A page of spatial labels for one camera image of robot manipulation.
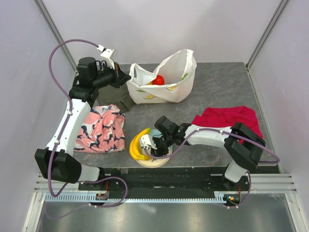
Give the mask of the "yellow fake banana bunch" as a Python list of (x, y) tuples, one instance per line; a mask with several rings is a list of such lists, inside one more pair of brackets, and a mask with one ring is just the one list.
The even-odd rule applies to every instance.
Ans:
[(130, 142), (129, 145), (129, 153), (131, 155), (131, 157), (134, 160), (150, 160), (150, 157), (147, 155), (144, 155), (141, 151), (141, 146), (140, 146), (140, 142), (139, 139), (146, 134), (149, 134), (151, 131), (151, 128), (146, 128), (144, 130), (142, 130), (140, 133), (138, 133)]

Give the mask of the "red fake apple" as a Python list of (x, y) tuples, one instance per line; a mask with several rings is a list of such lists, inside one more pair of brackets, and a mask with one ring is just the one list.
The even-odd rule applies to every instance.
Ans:
[(165, 79), (161, 75), (157, 75), (156, 78), (152, 81), (152, 85), (164, 85), (165, 84)]

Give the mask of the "white plastic bag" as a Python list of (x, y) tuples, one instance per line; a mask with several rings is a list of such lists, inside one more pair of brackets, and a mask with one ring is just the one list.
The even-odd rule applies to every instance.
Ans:
[[(137, 63), (130, 66), (131, 79), (126, 85), (135, 104), (178, 103), (191, 93), (197, 63), (191, 49), (182, 49), (164, 59), (153, 72)], [(165, 79), (164, 85), (147, 85), (157, 75)]]

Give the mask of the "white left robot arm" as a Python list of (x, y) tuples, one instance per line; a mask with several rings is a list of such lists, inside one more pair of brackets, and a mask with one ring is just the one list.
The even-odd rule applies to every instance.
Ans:
[(92, 57), (81, 58), (77, 70), (63, 118), (46, 148), (37, 149), (35, 160), (45, 179), (72, 184), (89, 181), (91, 187), (101, 190), (106, 185), (106, 178), (100, 175), (99, 167), (82, 165), (73, 157), (75, 141), (99, 89), (106, 86), (119, 88), (131, 77), (117, 62), (111, 68), (107, 61)]

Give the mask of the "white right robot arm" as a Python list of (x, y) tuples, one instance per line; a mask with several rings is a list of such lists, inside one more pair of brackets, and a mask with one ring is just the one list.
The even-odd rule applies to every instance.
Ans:
[(243, 123), (235, 123), (224, 128), (210, 128), (182, 123), (177, 125), (165, 116), (154, 124), (161, 136), (153, 136), (150, 140), (154, 146), (150, 148), (153, 157), (162, 158), (168, 155), (172, 145), (207, 145), (224, 148), (232, 161), (221, 178), (222, 187), (233, 190), (243, 175), (256, 170), (265, 141)]

